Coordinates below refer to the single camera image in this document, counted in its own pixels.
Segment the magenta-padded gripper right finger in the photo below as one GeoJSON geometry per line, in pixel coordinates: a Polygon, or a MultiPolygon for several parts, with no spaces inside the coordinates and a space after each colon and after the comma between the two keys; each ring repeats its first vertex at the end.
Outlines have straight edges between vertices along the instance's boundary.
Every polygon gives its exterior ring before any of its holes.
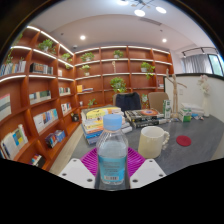
{"type": "Polygon", "coordinates": [[[129,189],[146,186],[166,176],[154,159],[145,159],[132,148],[128,149],[127,173],[129,189]]]}

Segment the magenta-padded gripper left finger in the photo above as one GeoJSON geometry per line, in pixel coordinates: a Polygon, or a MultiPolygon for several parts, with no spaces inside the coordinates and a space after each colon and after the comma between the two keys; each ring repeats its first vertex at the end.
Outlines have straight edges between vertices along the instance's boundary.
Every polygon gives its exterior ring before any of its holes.
{"type": "Polygon", "coordinates": [[[78,158],[72,158],[60,172],[59,177],[83,188],[93,189],[95,186],[95,176],[78,158]]]}

